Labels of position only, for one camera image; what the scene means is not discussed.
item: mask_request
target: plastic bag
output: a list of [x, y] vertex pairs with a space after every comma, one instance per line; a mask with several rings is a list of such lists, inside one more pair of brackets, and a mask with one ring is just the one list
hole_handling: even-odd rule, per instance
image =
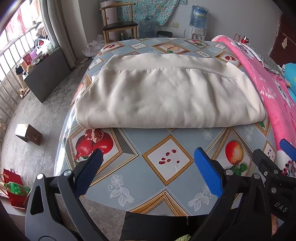
[[36, 54], [39, 54], [41, 51], [42, 53], [47, 53], [47, 45], [50, 44], [48, 39], [39, 38], [35, 43], [35, 51]]
[[85, 46], [85, 48], [82, 50], [82, 53], [86, 57], [95, 56], [104, 46], [104, 44], [105, 44], [104, 37], [103, 35], [99, 34], [96, 40], [92, 41], [90, 44]]

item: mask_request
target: black cloth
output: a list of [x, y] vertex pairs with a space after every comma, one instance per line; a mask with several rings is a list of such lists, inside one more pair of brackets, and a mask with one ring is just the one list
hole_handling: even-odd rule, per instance
[[[230, 210], [225, 222], [227, 225], [233, 220], [236, 210]], [[206, 217], [207, 215], [175, 217], [126, 212], [120, 241], [175, 241], [186, 234], [192, 236]]]

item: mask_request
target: pomegranate print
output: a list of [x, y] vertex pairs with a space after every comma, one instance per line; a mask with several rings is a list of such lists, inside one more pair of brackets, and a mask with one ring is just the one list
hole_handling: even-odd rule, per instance
[[87, 140], [92, 140], [94, 143], [102, 140], [103, 138], [103, 135], [104, 135], [104, 132], [101, 128], [97, 128], [97, 129], [87, 129], [85, 131], [85, 138]]
[[84, 136], [79, 137], [75, 149], [77, 151], [77, 155], [75, 156], [75, 160], [78, 160], [79, 157], [87, 157], [92, 153], [92, 143], [93, 141], [87, 140]]
[[232, 57], [232, 56], [229, 56], [229, 55], [227, 55], [227, 56], [225, 56], [224, 57], [226, 60], [231, 60], [231, 61], [236, 61], [236, 58], [235, 57]]
[[107, 154], [113, 148], [113, 139], [112, 137], [104, 132], [104, 135], [101, 140], [97, 141], [96, 143], [92, 142], [92, 150], [100, 149], [103, 154]]
[[111, 45], [107, 45], [106, 47], [104, 47], [103, 49], [111, 49], [111, 48], [113, 48], [113, 47], [115, 47], [115, 45], [114, 44], [111, 44]]

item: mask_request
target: chair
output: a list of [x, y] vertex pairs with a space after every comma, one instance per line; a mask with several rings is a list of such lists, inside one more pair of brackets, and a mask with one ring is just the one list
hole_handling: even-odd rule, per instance
[[[111, 8], [111, 7], [122, 7], [122, 6], [131, 6], [131, 20], [130, 21], [125, 21], [125, 22], [118, 22], [118, 23], [112, 23], [112, 24], [107, 24], [107, 17], [106, 17], [106, 9]], [[113, 31], [120, 31], [124, 29], [131, 29], [131, 34], [133, 38], [138, 38], [137, 36], [137, 26], [138, 24], [133, 21], [133, 6], [135, 3], [132, 2], [123, 2], [123, 3], [114, 3], [105, 7], [100, 8], [100, 11], [102, 11], [102, 15], [104, 18], [104, 28], [103, 28], [103, 33], [104, 33], [104, 39], [107, 43], [110, 43], [110, 38], [109, 38], [109, 32]]]

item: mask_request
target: round table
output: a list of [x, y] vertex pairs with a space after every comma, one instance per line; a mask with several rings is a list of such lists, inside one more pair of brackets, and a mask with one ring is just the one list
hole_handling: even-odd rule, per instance
[[[84, 129], [75, 118], [75, 103], [104, 64], [114, 55], [175, 53], [231, 62], [246, 72], [222, 42], [177, 38], [130, 39], [106, 44], [87, 69], [69, 108], [59, 140], [54, 174], [74, 169], [92, 150], [103, 151], [104, 162], [85, 197], [135, 213], [152, 215], [208, 214], [213, 195], [193, 154], [202, 147], [223, 168], [251, 176], [257, 167], [252, 152], [261, 149], [275, 160], [275, 141], [269, 118], [251, 125], [225, 128]], [[239, 204], [237, 195], [233, 207]]]

